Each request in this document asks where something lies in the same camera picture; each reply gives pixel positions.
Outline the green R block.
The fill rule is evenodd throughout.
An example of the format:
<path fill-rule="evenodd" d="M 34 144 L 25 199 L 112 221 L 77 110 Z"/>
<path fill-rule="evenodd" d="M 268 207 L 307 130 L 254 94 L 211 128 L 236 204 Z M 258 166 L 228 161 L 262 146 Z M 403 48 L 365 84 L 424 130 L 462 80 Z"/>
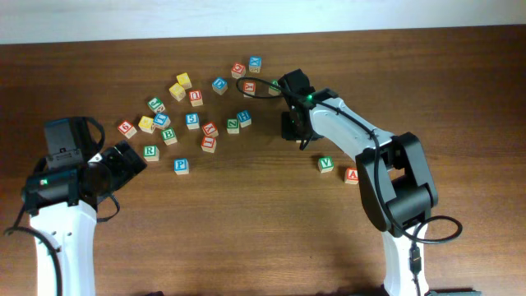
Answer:
<path fill-rule="evenodd" d="M 157 146 L 144 146 L 143 157 L 148 162 L 159 161 L 159 148 Z"/>

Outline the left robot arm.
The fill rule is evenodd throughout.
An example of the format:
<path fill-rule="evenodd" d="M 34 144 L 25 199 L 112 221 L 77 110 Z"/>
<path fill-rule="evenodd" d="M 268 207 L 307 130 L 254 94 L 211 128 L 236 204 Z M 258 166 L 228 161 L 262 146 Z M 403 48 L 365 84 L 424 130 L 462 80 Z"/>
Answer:
<path fill-rule="evenodd" d="M 45 123 L 48 154 L 22 188 L 29 231 L 35 238 L 37 292 L 40 295 L 95 294 L 94 237 L 99 204 L 146 167 L 126 141 L 104 147 L 89 117 Z"/>

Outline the green V block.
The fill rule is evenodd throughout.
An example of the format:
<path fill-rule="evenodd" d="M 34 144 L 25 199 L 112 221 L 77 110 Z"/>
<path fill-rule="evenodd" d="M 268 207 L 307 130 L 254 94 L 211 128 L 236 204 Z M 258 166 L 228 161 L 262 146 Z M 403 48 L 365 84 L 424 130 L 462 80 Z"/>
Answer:
<path fill-rule="evenodd" d="M 334 161 L 330 156 L 320 157 L 317 162 L 318 169 L 321 173 L 328 173 L 334 169 Z"/>

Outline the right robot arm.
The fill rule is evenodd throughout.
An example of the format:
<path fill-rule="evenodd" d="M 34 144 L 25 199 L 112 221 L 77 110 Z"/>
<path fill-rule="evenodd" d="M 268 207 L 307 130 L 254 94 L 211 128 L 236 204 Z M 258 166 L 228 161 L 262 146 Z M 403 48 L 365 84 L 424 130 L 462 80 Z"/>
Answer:
<path fill-rule="evenodd" d="M 396 136 L 352 111 L 330 89 L 316 90 L 301 71 L 276 83 L 288 106 L 285 135 L 305 148 L 326 138 L 356 164 L 362 206 L 381 232 L 386 273 L 384 295 L 427 295 L 424 245 L 438 193 L 421 142 L 410 132 Z"/>

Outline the blue P block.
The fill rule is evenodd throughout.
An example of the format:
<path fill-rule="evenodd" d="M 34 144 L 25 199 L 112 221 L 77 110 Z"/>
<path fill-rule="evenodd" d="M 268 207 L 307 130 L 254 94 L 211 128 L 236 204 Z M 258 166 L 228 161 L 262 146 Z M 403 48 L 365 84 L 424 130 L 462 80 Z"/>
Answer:
<path fill-rule="evenodd" d="M 189 174 L 190 169 L 188 160 L 186 158 L 175 159 L 173 170 L 177 175 Z"/>

